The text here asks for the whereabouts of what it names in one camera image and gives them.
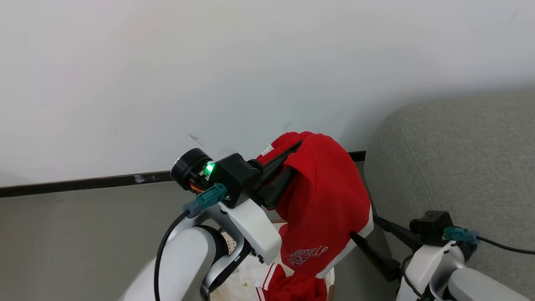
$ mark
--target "gray cushion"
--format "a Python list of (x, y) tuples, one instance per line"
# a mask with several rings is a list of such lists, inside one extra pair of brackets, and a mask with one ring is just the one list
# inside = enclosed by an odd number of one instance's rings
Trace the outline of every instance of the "gray cushion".
[[(465, 97), (405, 107), (372, 139), (364, 164), (377, 213), (408, 227), (427, 210), (535, 250), (535, 94)], [(387, 234), (394, 258), (410, 250)], [(535, 299), (535, 255), (480, 243), (468, 266)]]

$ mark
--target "gray floor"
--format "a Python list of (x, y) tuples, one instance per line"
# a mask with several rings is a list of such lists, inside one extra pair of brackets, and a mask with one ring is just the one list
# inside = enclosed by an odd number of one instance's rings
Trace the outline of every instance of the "gray floor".
[[(0, 199), (0, 300), (118, 299), (191, 198), (159, 183)], [(382, 233), (369, 241), (387, 254)], [(395, 299), (360, 250), (335, 273), (335, 300)]]

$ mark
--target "cable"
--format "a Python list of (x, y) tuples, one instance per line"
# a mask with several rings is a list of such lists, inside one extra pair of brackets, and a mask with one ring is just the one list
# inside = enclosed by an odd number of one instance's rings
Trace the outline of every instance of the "cable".
[(477, 236), (476, 237), (478, 240), (481, 240), (482, 242), (486, 242), (486, 243), (489, 243), (491, 245), (494, 245), (494, 246), (497, 246), (499, 248), (502, 248), (504, 250), (507, 250), (507, 251), (513, 251), (513, 252), (517, 252), (517, 253), (522, 253), (522, 254), (531, 254), (531, 255), (535, 255), (535, 251), (530, 251), (530, 250), (522, 250), (522, 249), (516, 249), (516, 248), (513, 248), (513, 247), (508, 247), (508, 246), (504, 246), (502, 244), (499, 244), (497, 242), (494, 242), (488, 238), (485, 238), (485, 237), (481, 237), (481, 236)]
[(167, 231), (164, 234), (164, 238), (162, 238), (162, 242), (160, 243), (160, 248), (158, 249), (158, 254), (156, 255), (156, 262), (154, 264), (154, 298), (156, 301), (160, 300), (160, 289), (159, 289), (159, 274), (160, 274), (160, 263), (162, 262), (162, 255), (164, 253), (164, 247), (165, 243), (167, 243), (167, 240), (169, 239), (169, 236), (171, 235), (171, 232), (173, 232), (173, 229), (177, 227), (177, 225), (188, 216), (189, 210), (186, 210), (180, 214), (179, 217), (177, 217), (176, 220), (169, 226)]
[(407, 275), (405, 274), (405, 264), (407, 264), (407, 261), (409, 261), (412, 256), (414, 256), (414, 254), (411, 254), (409, 256), (407, 256), (404, 260), (403, 260), (403, 263), (401, 264), (401, 275), (403, 277), (405, 277), (405, 282), (407, 283), (407, 285), (412, 289), (412, 291), (418, 296), (418, 301), (429, 301), (429, 299), (427, 299), (426, 297), (424, 297), (424, 295), (420, 294), (420, 292), (414, 287), (414, 285), (410, 282), (410, 280), (407, 278)]
[(193, 185), (192, 182), (189, 182), (189, 186), (194, 190), (193, 192), (195, 192), (195, 193), (203, 193), (204, 192), (204, 190), (201, 190), (201, 189), (197, 188), (197, 186)]

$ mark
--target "orange wire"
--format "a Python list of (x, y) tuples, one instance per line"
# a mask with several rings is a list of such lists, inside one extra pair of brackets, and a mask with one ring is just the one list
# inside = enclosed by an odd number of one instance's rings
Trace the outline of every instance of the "orange wire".
[(189, 186), (191, 186), (191, 188), (193, 188), (193, 190), (195, 190), (195, 191), (199, 191), (199, 192), (201, 192), (201, 193), (204, 192), (203, 190), (200, 190), (200, 189), (197, 188), (195, 185), (193, 185), (192, 182), (189, 182)]

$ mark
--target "white basket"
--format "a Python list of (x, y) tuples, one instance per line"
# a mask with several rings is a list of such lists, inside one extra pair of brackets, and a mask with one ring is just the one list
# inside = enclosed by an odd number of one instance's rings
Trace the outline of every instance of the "white basket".
[[(282, 227), (282, 225), (284, 225), (284, 224), (285, 223), (274, 223), (273, 226), (275, 227), (275, 229), (277, 231), (279, 231), (280, 227)], [(223, 234), (223, 237), (227, 240), (228, 251), (229, 252), (234, 251), (234, 249), (236, 248), (236, 242), (227, 233), (223, 232), (221, 234)], [(285, 266), (282, 263), (282, 260), (280, 258), (280, 254), (275, 259), (274, 262), (282, 265), (282, 267), (284, 268), (284, 271), (286, 272), (286, 275), (290, 276), (290, 275), (292, 275), (294, 273), (294, 271), (292, 269), (290, 269), (289, 267)], [(325, 277), (323, 277), (323, 280), (325, 280), (325, 286), (327, 288), (327, 299), (326, 299), (326, 301), (331, 301), (333, 296), (334, 296), (334, 268), (332, 268), (327, 273), (327, 275), (325, 275)], [(225, 298), (223, 298), (217, 292), (217, 289), (212, 293), (210, 300), (211, 301), (233, 301), (233, 300), (226, 300)]]

